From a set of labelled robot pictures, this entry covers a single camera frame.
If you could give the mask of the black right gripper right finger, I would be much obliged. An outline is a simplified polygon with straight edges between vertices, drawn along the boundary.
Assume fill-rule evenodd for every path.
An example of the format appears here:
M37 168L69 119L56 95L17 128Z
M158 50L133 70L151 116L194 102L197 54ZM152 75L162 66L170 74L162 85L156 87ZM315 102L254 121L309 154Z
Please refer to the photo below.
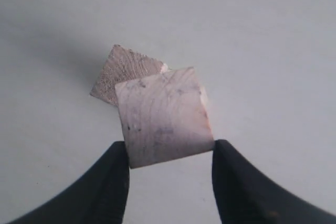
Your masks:
M215 141L212 184L222 223L335 223L335 215L276 184L227 140Z

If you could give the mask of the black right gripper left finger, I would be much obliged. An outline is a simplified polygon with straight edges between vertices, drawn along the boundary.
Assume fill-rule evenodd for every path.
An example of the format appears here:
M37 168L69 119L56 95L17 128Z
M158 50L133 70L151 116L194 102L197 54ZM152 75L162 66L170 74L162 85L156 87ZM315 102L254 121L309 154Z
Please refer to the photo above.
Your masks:
M13 223L122 223L130 186L125 143L114 142L72 185Z

